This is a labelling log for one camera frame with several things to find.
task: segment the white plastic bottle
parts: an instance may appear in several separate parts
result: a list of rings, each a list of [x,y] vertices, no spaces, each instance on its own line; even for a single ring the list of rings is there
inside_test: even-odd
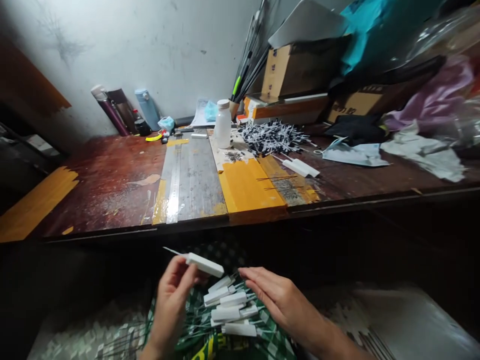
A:
[[[230,147],[230,133],[232,130],[232,115],[229,109],[230,101],[219,100],[216,104],[218,106],[218,114],[216,115],[213,133],[218,147],[227,149]]]

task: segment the purple cloth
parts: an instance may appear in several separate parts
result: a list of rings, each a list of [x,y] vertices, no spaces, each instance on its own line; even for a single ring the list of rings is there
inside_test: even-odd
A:
[[[469,58],[451,56],[429,82],[408,101],[401,111],[392,111],[385,116],[390,131],[399,131],[414,120],[421,133],[434,130],[438,125],[452,122],[455,112],[464,103],[457,91],[471,84],[474,73]]]

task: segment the purple thermos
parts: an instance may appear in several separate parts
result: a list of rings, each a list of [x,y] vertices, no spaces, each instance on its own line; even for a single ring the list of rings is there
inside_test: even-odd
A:
[[[118,130],[118,133],[121,136],[130,135],[129,131],[122,122],[122,118],[120,117],[115,107],[112,105],[112,101],[107,96],[107,91],[105,90],[105,88],[102,85],[97,85],[94,86],[90,90],[90,92],[98,102],[98,105],[100,105],[105,114],[108,116],[113,126]]]

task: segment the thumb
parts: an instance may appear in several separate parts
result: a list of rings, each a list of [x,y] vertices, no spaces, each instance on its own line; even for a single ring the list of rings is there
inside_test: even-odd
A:
[[[195,285],[195,278],[197,277],[198,267],[195,264],[192,264],[185,271],[181,277],[180,284],[178,284],[175,294],[179,297],[182,302],[186,302],[190,294],[190,289]]]

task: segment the blue thermos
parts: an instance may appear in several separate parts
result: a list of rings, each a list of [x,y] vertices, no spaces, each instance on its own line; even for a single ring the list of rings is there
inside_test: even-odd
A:
[[[152,131],[160,130],[159,126],[159,115],[157,114],[157,110],[155,109],[155,104],[153,100],[150,98],[149,91],[147,89],[139,89],[135,90],[135,96],[138,102],[140,103],[141,111],[143,112],[143,116],[147,124],[150,126]]]

